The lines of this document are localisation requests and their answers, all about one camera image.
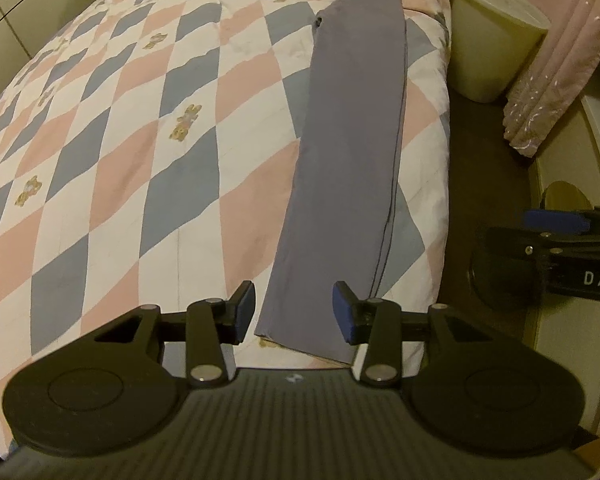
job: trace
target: pink curtain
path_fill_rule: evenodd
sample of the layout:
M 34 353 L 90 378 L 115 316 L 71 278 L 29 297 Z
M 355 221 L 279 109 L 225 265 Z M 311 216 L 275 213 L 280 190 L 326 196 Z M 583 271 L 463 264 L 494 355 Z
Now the pink curtain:
M 509 92 L 504 136 L 533 156 L 600 62 L 600 0 L 529 1 L 552 25 Z

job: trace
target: bedspread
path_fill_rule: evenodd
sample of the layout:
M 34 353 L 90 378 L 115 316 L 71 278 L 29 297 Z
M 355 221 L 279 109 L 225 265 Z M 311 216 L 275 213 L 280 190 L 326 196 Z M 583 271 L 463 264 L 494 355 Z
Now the bedspread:
M 0 400 L 17 370 L 143 303 L 256 285 L 259 313 L 333 0 L 97 0 L 0 97 Z M 448 0 L 402 0 L 406 110 L 379 295 L 435 301 L 447 223 Z M 337 366 L 253 334 L 238 366 Z M 406 347 L 415 370 L 419 346 Z M 0 454 L 11 433 L 0 408 Z

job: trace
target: metal bolt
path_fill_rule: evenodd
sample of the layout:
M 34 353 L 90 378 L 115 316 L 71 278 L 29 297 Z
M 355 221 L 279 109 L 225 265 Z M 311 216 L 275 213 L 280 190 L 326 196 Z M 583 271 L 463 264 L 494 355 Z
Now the metal bolt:
M 366 369 L 365 374 L 372 381 L 381 383 L 393 379 L 398 374 L 398 370 L 389 365 L 372 365 Z
M 222 370 L 216 365 L 198 365 L 191 371 L 191 377 L 201 383 L 215 381 L 222 376 Z

